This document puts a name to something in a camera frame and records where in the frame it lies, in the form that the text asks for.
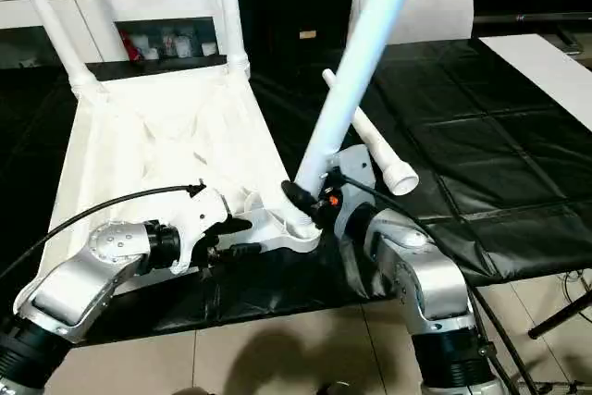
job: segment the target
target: black plastic sheet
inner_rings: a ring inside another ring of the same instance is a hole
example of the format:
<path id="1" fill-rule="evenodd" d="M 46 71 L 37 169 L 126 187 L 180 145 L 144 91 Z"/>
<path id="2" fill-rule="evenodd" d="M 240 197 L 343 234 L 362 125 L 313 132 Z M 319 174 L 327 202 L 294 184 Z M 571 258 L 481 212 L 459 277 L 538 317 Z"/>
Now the black plastic sheet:
<path id="1" fill-rule="evenodd" d="M 321 72 L 335 68 L 339 57 L 324 54 L 292 65 L 253 66 L 253 91 L 292 177 L 327 94 Z M 104 80 L 167 69 L 160 63 L 102 64 L 96 72 Z M 43 82 L 46 71 L 34 72 L 39 73 L 35 87 L 22 90 L 0 72 L 0 92 L 14 101 L 56 88 L 55 80 Z M 71 104 L 64 82 L 58 83 L 59 94 L 64 104 Z M 362 107 L 420 175 L 418 188 L 398 201 L 446 242 L 472 283 L 592 265 L 592 135 L 482 43 L 389 47 Z M 68 131 L 71 125 L 67 119 L 54 123 Z M 56 153 L 63 157 L 67 138 L 62 135 L 60 141 L 62 151 Z M 344 146 L 353 143 L 359 139 L 351 130 Z M 48 178 L 45 183 L 48 190 L 56 188 L 58 158 L 46 164 L 39 157 L 42 168 L 54 171 L 54 182 Z M 27 186 L 19 176 L 3 182 L 4 193 L 15 183 Z M 382 184 L 378 187 L 385 191 Z M 47 201 L 47 213 L 9 214 L 9 226 L 23 229 L 29 218 L 48 220 Z M 18 230 L 7 234 L 15 251 L 25 247 L 19 235 Z M 18 276 L 22 280 L 33 274 L 31 265 Z M 312 253 L 279 249 L 117 296 L 88 341 L 153 336 L 392 296 L 352 245 L 339 244 L 326 233 Z"/>

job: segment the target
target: black cable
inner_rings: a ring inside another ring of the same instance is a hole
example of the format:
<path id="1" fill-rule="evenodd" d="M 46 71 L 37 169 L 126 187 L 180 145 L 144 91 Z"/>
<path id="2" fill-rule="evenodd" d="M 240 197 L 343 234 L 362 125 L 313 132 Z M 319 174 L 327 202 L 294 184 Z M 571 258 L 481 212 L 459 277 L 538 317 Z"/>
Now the black cable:
<path id="1" fill-rule="evenodd" d="M 195 195 L 199 191 L 201 191 L 203 188 L 204 188 L 203 184 L 202 185 L 176 185 L 176 186 L 172 186 L 172 187 L 161 187 L 158 189 L 137 191 L 135 193 L 126 194 L 125 196 L 119 196 L 118 198 L 110 199 L 109 201 L 105 201 L 104 203 L 95 205 L 94 207 L 84 210 L 83 212 L 80 212 L 77 215 L 68 219 L 67 221 L 61 223 L 59 226 L 57 226 L 56 228 L 51 230 L 49 233 L 47 233 L 45 236 L 43 236 L 40 240 L 35 242 L 31 247 L 29 247 L 29 249 L 27 249 L 27 251 L 25 253 L 23 253 L 21 256 L 19 256 L 16 261 L 11 263 L 7 268 L 5 268 L 2 271 L 2 273 L 0 273 L 0 280 L 2 280 L 2 278 L 4 278 L 12 270 L 14 270 L 25 259 L 27 259 L 29 256 L 34 254 L 37 249 L 42 247 L 46 242 L 51 240 L 59 232 L 61 232 L 65 228 L 70 227 L 72 224 L 80 221 L 81 219 L 83 219 L 86 216 L 92 215 L 93 213 L 96 213 L 96 212 L 103 210 L 107 207 L 110 207 L 112 205 L 120 204 L 120 203 L 130 201 L 130 200 L 136 199 L 136 198 L 142 198 L 143 196 L 149 196 L 151 194 L 169 193 L 172 191 L 186 191 L 190 195 Z"/>
<path id="2" fill-rule="evenodd" d="M 487 344 L 487 343 L 489 343 L 489 337 L 487 336 L 487 332 L 485 330 L 485 325 L 483 324 L 483 318 L 481 318 L 481 314 L 479 313 L 479 307 L 477 306 L 475 296 L 473 295 L 473 292 L 471 291 L 471 289 L 469 289 L 468 293 L 469 293 L 469 300 L 471 301 L 471 305 L 473 306 L 473 315 L 475 317 L 475 324 L 477 326 L 477 332 L 479 332 L 482 342 Z M 496 354 L 492 354 L 492 355 L 488 356 L 488 358 L 489 358 L 489 361 L 491 362 L 491 365 L 493 365 L 493 368 L 496 369 L 496 372 L 498 373 L 499 377 L 501 378 L 501 381 L 503 381 L 503 384 L 506 386 L 506 388 L 510 392 L 510 395 L 520 395 L 520 390 L 518 389 L 516 384 L 512 381 L 512 379 L 508 375 L 508 372 L 506 372 L 506 369 L 503 368 L 503 365 L 501 365 L 501 362 L 500 362 L 500 359 L 498 358 L 498 356 Z"/>
<path id="3" fill-rule="evenodd" d="M 569 273 L 566 273 L 565 276 L 563 277 L 563 295 L 565 296 L 565 299 L 569 302 L 569 304 L 574 303 L 574 301 L 572 300 L 572 297 L 570 296 L 570 292 L 567 290 L 567 281 L 569 279 L 570 275 Z M 580 316 L 582 316 L 588 323 L 592 324 L 592 319 L 590 319 L 588 316 L 584 315 L 582 312 L 578 312 L 578 314 Z"/>
<path id="4" fill-rule="evenodd" d="M 508 336 L 508 333 L 506 332 L 506 330 L 501 325 L 500 320 L 498 319 L 496 314 L 493 312 L 493 310 L 491 309 L 491 307 L 489 306 L 489 304 L 487 303 L 487 301 L 485 300 L 485 298 L 481 294 L 481 292 L 478 289 L 476 289 L 475 287 L 471 286 L 470 284 L 467 284 L 467 285 L 469 286 L 469 289 L 471 290 L 471 292 L 475 295 L 475 297 L 479 301 L 479 304 L 481 304 L 481 307 L 483 307 L 483 310 L 485 311 L 487 317 L 491 321 L 491 324 L 493 324 L 493 327 L 495 327 L 496 330 L 498 331 L 499 337 L 503 341 L 503 344 L 506 346 L 506 349 L 508 349 L 510 356 L 512 357 L 514 363 L 516 364 L 516 367 L 518 367 L 518 372 L 520 373 L 520 376 L 524 379 L 524 383 L 528 387 L 528 391 L 532 395 L 537 395 L 538 394 L 537 385 L 535 384 L 535 381 L 533 381 L 533 378 L 528 373 L 528 370 L 526 369 L 526 365 L 524 364 L 524 361 L 522 361 L 520 354 L 518 353 L 518 351 L 516 351 L 516 348 L 514 347 L 512 340 Z"/>
<path id="5" fill-rule="evenodd" d="M 454 256 L 452 254 L 452 252 L 450 251 L 450 249 L 446 246 L 446 244 L 444 244 L 439 239 L 439 237 L 434 233 L 434 230 L 429 228 L 426 224 L 424 224 L 416 216 L 411 215 L 407 210 L 402 208 L 399 205 L 399 203 L 397 203 L 395 200 L 393 200 L 390 196 L 387 196 L 386 194 L 384 194 L 380 191 L 376 191 L 373 188 L 368 187 L 367 185 L 364 185 L 362 182 L 359 182 L 355 179 L 349 178 L 337 171 L 330 172 L 329 176 L 332 176 L 336 180 L 342 180 L 344 182 L 347 182 L 347 183 L 353 185 L 354 187 L 359 188 L 360 190 L 366 191 L 367 193 L 370 193 L 373 196 L 375 196 L 376 198 L 382 200 L 385 204 L 392 206 L 397 211 L 401 212 L 403 215 L 409 217 L 415 224 L 417 224 L 418 227 L 420 227 L 425 233 L 427 233 L 430 236 L 430 238 L 432 238 L 434 240 L 437 247 L 444 254 L 446 254 L 448 257 Z M 514 363 L 516 364 L 516 367 L 518 368 L 518 372 L 520 373 L 520 375 L 524 379 L 524 383 L 528 387 L 528 391 L 531 393 L 531 395 L 537 395 L 538 394 L 537 386 L 535 385 L 535 382 L 533 381 L 532 377 L 528 373 L 528 370 L 526 369 L 526 366 L 524 365 L 524 362 L 522 361 L 520 354 L 518 353 L 518 351 L 516 351 L 516 348 L 514 347 L 512 340 L 508 336 L 508 333 L 503 328 L 503 325 L 498 320 L 498 318 L 496 317 L 495 313 L 493 312 L 493 310 L 491 309 L 489 304 L 487 304 L 487 301 L 485 301 L 485 298 L 483 297 L 483 295 L 474 286 L 471 286 L 468 283 L 468 281 L 467 281 L 467 286 L 469 287 L 469 294 L 473 293 L 473 295 L 477 298 L 477 300 L 479 300 L 479 303 L 481 304 L 481 307 L 483 307 L 483 310 L 485 311 L 487 317 L 491 320 L 491 323 L 493 324 L 494 328 L 498 331 L 499 336 L 501 337 L 501 340 L 503 341 L 504 345 L 506 346 L 506 349 L 508 349 L 510 356 L 512 357 Z M 492 362 L 492 364 L 494 365 L 494 367 L 496 365 L 498 365 L 501 368 L 501 363 L 499 361 L 497 362 L 497 364 L 494 364 L 493 362 Z"/>

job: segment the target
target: chair leg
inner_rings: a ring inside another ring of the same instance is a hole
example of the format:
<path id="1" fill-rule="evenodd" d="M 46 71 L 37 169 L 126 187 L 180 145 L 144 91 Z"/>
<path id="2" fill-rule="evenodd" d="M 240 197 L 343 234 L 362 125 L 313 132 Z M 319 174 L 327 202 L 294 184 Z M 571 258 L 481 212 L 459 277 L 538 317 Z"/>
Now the chair leg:
<path id="1" fill-rule="evenodd" d="M 555 315 L 550 316 L 548 319 L 540 323 L 538 326 L 528 330 L 528 336 L 532 339 L 537 339 L 541 335 L 549 332 L 559 324 L 564 323 L 569 318 L 582 312 L 590 304 L 592 304 L 592 291 L 589 291 L 584 296 L 578 298 L 567 307 L 561 309 Z"/>

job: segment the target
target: pvc pipe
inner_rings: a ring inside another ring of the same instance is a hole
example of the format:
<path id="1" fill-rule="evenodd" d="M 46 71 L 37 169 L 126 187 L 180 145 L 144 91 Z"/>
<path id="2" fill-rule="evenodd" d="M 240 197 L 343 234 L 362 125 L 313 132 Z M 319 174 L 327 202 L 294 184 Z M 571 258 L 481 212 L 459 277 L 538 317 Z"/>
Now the pvc pipe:
<path id="1" fill-rule="evenodd" d="M 96 82 L 96 78 L 82 62 L 72 41 L 52 8 L 49 0 L 31 0 L 42 20 L 43 27 L 49 35 L 64 68 L 68 72 L 70 85 L 73 88 Z"/>
<path id="2" fill-rule="evenodd" d="M 335 74 L 330 69 L 326 69 L 323 71 L 323 79 L 331 88 L 335 82 Z M 387 140 L 359 106 L 355 109 L 351 123 L 382 170 L 382 179 L 392 194 L 401 196 L 417 187 L 419 176 L 417 176 L 413 167 L 401 161 Z"/>
<path id="3" fill-rule="evenodd" d="M 231 71 L 242 71 L 250 77 L 250 64 L 242 41 L 241 11 L 239 0 L 222 0 L 226 24 L 227 62 Z"/>
<path id="4" fill-rule="evenodd" d="M 296 183 L 314 197 L 321 191 L 327 160 L 343 142 L 404 1 L 368 0 L 358 20 L 296 175 Z"/>

